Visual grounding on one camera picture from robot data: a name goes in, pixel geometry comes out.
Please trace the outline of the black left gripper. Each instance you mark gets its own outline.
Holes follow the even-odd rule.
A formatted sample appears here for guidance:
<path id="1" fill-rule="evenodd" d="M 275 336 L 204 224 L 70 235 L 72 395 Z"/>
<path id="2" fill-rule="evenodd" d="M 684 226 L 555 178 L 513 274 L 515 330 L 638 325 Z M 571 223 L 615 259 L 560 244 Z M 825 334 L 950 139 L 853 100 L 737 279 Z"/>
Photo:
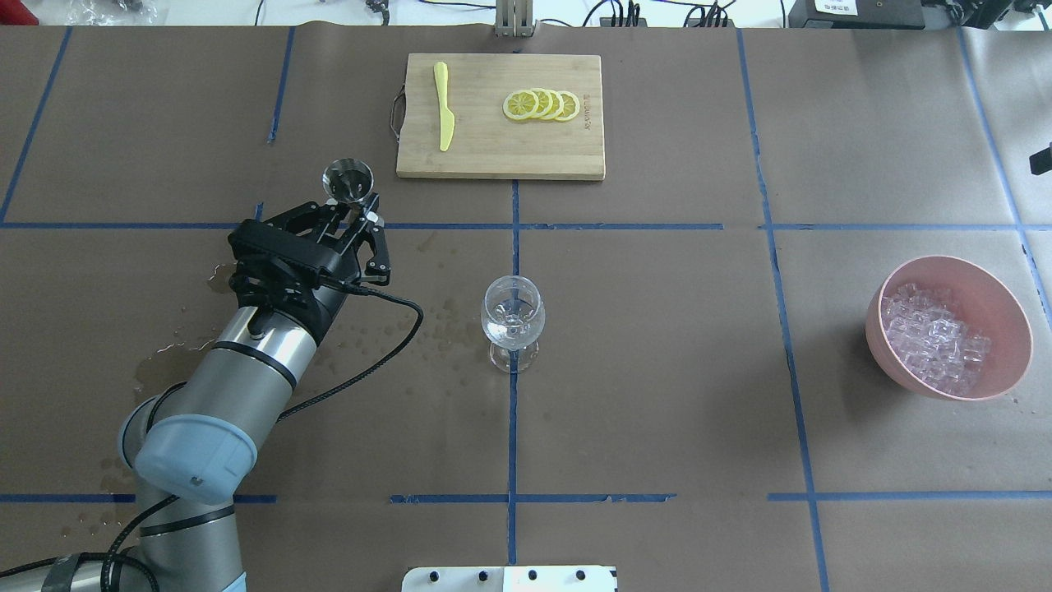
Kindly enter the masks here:
<path id="1" fill-rule="evenodd" d="M 286 317 L 319 344 L 345 295 L 363 293 L 364 284 L 390 284 L 379 209 L 380 196 L 369 193 L 361 205 L 309 201 L 263 221 L 242 221 L 230 234 L 237 260 L 230 288 L 239 307 L 255 310 L 249 334 L 259 340 L 276 317 Z"/>

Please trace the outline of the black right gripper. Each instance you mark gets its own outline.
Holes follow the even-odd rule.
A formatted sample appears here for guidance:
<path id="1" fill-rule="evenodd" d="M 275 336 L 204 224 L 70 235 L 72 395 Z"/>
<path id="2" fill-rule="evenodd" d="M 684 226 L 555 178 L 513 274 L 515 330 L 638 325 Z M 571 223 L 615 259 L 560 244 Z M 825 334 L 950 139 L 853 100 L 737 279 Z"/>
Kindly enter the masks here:
<path id="1" fill-rule="evenodd" d="M 1044 175 L 1052 171 L 1052 146 L 1048 145 L 1036 154 L 1029 156 L 1029 168 L 1032 175 Z"/>

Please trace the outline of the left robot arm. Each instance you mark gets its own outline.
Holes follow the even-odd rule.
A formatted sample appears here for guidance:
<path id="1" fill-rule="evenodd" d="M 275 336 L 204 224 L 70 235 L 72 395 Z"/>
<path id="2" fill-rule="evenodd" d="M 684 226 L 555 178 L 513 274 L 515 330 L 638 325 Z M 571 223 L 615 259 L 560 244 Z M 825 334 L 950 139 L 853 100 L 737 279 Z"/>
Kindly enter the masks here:
<path id="1" fill-rule="evenodd" d="M 244 591 L 234 491 L 290 405 L 347 295 L 390 282 L 379 196 L 308 202 L 229 234 L 238 308 L 187 382 L 143 401 L 118 452 L 139 514 L 101 553 L 4 570 L 4 591 Z"/>

